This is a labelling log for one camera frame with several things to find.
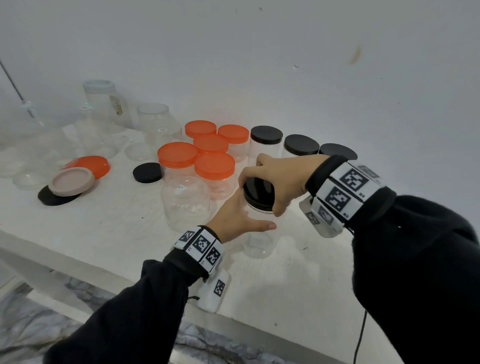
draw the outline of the right hand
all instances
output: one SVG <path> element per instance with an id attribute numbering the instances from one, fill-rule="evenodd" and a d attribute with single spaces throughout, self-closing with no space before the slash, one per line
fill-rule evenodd
<path id="1" fill-rule="evenodd" d="M 247 178 L 258 177 L 269 181 L 275 188 L 275 203 L 272 211 L 282 215 L 290 201 L 307 192 L 305 183 L 329 156 L 316 154 L 293 158 L 273 158 L 259 154 L 256 167 L 245 167 L 239 176 L 239 186 L 243 187 Z"/>

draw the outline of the left hand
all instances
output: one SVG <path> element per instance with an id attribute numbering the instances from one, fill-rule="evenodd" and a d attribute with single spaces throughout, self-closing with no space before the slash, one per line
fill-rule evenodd
<path id="1" fill-rule="evenodd" d="M 216 215 L 206 225 L 218 236 L 222 244 L 227 243 L 240 235 L 250 231 L 275 230 L 276 224 L 268 220 L 255 220 L 248 217 L 243 209 L 245 198 L 243 188 L 235 191 Z"/>

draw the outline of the white table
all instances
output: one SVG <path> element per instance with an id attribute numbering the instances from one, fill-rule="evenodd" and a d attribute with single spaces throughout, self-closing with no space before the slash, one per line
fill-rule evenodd
<path id="1" fill-rule="evenodd" d="M 142 139 L 137 131 L 124 133 Z M 94 190 L 62 206 L 44 206 L 37 191 L 0 179 L 0 257 L 36 291 L 88 315 L 38 264 L 118 293 L 138 280 L 144 260 L 161 260 L 180 235 L 166 224 L 162 181 L 136 182 L 132 170 L 140 162 L 123 151 L 110 163 Z M 284 236 L 267 259 L 248 258 L 238 243 L 228 246 L 222 265 L 231 283 L 219 312 L 188 304 L 186 318 L 297 363 L 336 363 L 317 353 L 351 363 L 363 316 L 351 288 L 351 235 L 320 237 L 297 203 L 286 214 Z M 358 363 L 387 362 L 401 361 L 369 317 Z"/>

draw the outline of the black sweatshirt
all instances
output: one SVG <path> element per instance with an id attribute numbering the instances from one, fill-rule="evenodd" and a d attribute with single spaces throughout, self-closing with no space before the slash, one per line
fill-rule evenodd
<path id="1" fill-rule="evenodd" d="M 400 196 L 354 233 L 353 290 L 406 364 L 480 362 L 480 249 L 469 223 Z M 167 363 L 193 277 L 147 260 L 45 363 Z"/>

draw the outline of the finger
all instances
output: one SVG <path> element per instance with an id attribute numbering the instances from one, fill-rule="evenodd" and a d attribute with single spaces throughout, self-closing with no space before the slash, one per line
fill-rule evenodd
<path id="1" fill-rule="evenodd" d="M 257 156 L 257 166 L 264 166 L 270 159 L 272 159 L 272 157 L 268 154 L 260 153 Z"/>
<path id="2" fill-rule="evenodd" d="M 284 194 L 275 194 L 272 212 L 277 217 L 282 216 L 289 205 L 290 200 Z"/>
<path id="3" fill-rule="evenodd" d="M 247 218 L 247 232 L 248 231 L 268 231 L 275 230 L 276 224 L 268 220 L 255 220 Z"/>
<path id="4" fill-rule="evenodd" d="M 265 174 L 266 169 L 264 166 L 245 167 L 239 176 L 239 187 L 242 188 L 249 177 L 258 177 L 264 180 Z"/>

